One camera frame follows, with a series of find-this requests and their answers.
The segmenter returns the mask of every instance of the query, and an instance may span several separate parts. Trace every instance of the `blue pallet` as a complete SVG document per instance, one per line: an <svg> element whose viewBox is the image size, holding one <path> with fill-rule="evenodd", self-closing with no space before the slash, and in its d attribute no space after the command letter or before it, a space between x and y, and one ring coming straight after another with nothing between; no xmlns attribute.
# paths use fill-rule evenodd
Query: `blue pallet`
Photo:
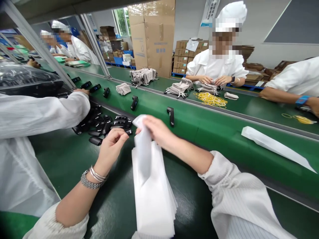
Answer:
<svg viewBox="0 0 319 239"><path fill-rule="evenodd" d="M184 74L179 74L179 73L174 73L174 72L172 72L172 76L178 76L178 75L180 75L180 76L182 76L182 77L186 77L186 75L184 75Z"/></svg>
<svg viewBox="0 0 319 239"><path fill-rule="evenodd" d="M231 85L230 83L228 83L226 86L228 87L235 87L233 85ZM250 86L250 85L243 85L244 87L248 87L250 91L253 91L254 89L260 89L260 90L263 90L264 87L260 87L260 86Z"/></svg>

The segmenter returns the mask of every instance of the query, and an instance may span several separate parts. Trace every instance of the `window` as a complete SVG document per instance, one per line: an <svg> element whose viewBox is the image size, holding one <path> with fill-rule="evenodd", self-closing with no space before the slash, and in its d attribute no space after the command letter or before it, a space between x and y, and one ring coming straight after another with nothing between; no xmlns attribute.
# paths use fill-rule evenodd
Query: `window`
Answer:
<svg viewBox="0 0 319 239"><path fill-rule="evenodd" d="M117 32L121 37L131 36L131 26L127 7L113 10Z"/></svg>

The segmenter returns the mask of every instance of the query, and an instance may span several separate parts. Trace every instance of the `white packaging material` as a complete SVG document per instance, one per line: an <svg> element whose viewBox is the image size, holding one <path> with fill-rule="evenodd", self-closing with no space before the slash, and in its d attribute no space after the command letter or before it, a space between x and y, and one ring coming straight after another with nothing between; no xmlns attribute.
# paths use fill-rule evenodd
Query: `white packaging material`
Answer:
<svg viewBox="0 0 319 239"><path fill-rule="evenodd" d="M143 125L144 115L140 115L133 124L142 129L141 133L147 132ZM149 132L136 139L136 147L132 150L133 180L136 207L137 231L153 237L171 238L175 234L174 220L177 211L172 188L166 176L161 147L155 141L149 144ZM150 153L149 158L140 158L139 147L146 150L144 156ZM144 171L145 163L150 167L150 175L146 181Z"/></svg>
<svg viewBox="0 0 319 239"><path fill-rule="evenodd" d="M279 143L278 141L268 137L267 135L259 132L258 130L255 130L254 128L251 128L249 126L244 127L242 130L242 136L253 140L256 144L270 151L273 151L287 159L290 159L300 164L301 166L309 169L310 171L313 171L314 173L317 173L310 166L306 158L302 157L300 154L296 153L295 151L283 145L282 143Z"/></svg>

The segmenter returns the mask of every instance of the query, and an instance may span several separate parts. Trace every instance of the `stack of cardboard boxes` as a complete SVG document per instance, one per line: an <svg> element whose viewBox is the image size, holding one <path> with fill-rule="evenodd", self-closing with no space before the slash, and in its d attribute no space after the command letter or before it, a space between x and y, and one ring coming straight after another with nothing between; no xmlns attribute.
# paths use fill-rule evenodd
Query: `stack of cardboard boxes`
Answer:
<svg viewBox="0 0 319 239"><path fill-rule="evenodd" d="M199 42L196 51L190 51L186 49L187 42L188 40L176 42L173 73L185 75L187 71L187 64L193 61L197 54L207 50L209 46L208 41L203 40Z"/></svg>

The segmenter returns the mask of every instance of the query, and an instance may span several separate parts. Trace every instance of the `stack of pouches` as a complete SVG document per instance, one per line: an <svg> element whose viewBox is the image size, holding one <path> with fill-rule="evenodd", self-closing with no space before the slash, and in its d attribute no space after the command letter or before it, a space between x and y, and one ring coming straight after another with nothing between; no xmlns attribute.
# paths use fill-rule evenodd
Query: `stack of pouches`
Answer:
<svg viewBox="0 0 319 239"><path fill-rule="evenodd" d="M144 117L133 121L141 129L132 150L137 231L149 238L171 238L175 234L177 202L166 176L161 147L152 141Z"/></svg>

